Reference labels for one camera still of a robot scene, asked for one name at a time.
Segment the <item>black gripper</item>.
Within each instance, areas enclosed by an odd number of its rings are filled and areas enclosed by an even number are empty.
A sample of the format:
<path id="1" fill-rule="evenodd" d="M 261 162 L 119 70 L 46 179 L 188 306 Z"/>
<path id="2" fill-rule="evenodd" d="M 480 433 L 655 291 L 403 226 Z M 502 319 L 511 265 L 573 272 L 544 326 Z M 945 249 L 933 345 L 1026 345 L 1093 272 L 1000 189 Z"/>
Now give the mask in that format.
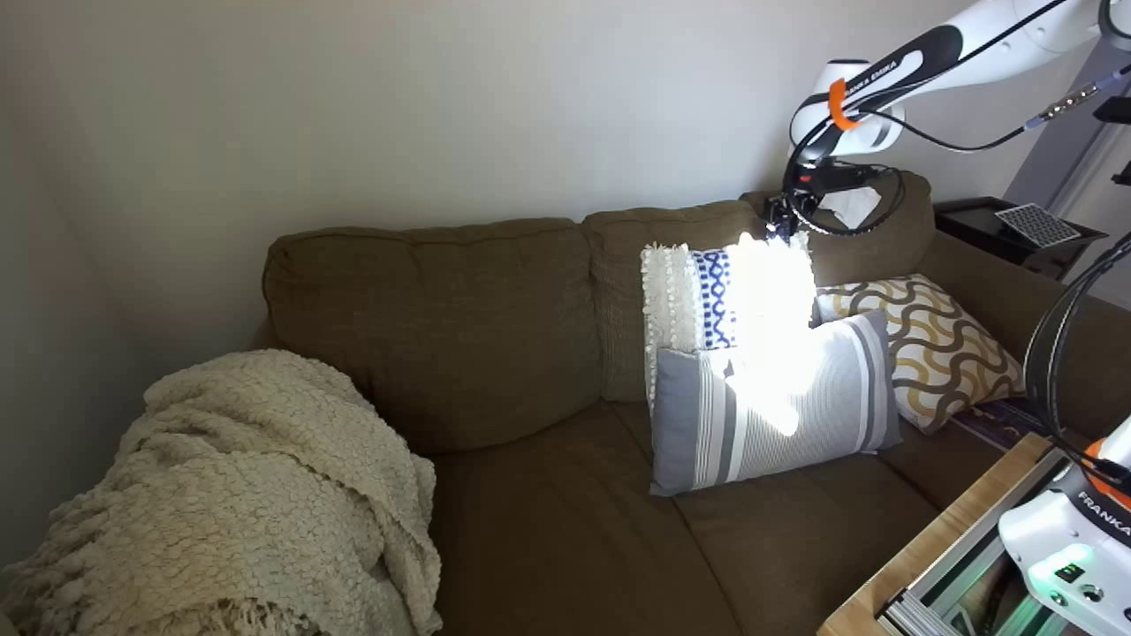
<path id="1" fill-rule="evenodd" d="M 797 229 L 816 226 L 821 188 L 813 172 L 787 175 L 782 189 L 763 203 L 763 226 L 771 236 L 791 239 Z"/>

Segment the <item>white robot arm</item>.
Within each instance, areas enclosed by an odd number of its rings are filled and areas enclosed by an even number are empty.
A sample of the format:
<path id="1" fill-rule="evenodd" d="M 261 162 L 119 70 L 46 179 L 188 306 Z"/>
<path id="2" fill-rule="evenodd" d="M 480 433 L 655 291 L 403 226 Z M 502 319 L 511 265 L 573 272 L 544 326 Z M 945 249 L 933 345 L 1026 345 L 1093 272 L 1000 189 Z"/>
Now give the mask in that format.
<path id="1" fill-rule="evenodd" d="M 1127 46 L 1127 30 L 1131 0 L 975 0 L 887 56 L 829 62 L 791 117 L 791 156 L 768 203 L 768 229 L 783 239 L 797 229 L 868 233 L 887 218 L 882 209 L 861 209 L 848 223 L 842 209 L 822 213 L 822 201 L 868 188 L 876 167 L 852 167 L 852 156 L 873 156 L 894 142 L 906 127 L 894 109 L 906 100 L 1015 79 L 1095 34 Z M 1036 322 L 1016 411 L 1071 467 L 998 524 L 1028 592 L 1087 636 L 1131 629 L 1127 426 L 1073 448 L 1060 424 L 1055 369 L 1087 287 L 1124 254 L 1127 239 L 1117 239 Z"/>

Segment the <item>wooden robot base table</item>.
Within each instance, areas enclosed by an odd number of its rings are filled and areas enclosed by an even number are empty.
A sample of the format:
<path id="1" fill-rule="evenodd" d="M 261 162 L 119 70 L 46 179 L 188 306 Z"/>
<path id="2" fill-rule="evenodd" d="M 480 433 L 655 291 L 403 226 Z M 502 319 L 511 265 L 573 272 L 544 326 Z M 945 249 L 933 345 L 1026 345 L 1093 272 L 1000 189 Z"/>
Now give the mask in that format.
<path id="1" fill-rule="evenodd" d="M 816 636 L 882 636 L 879 612 L 916 576 L 922 576 L 975 524 L 987 524 L 1021 490 L 1026 477 L 1053 464 L 1045 438 L 1015 443 L 973 487 L 963 487 L 933 524 L 927 524 L 894 557 L 887 557 L 856 592 L 848 592 L 816 629 Z"/>

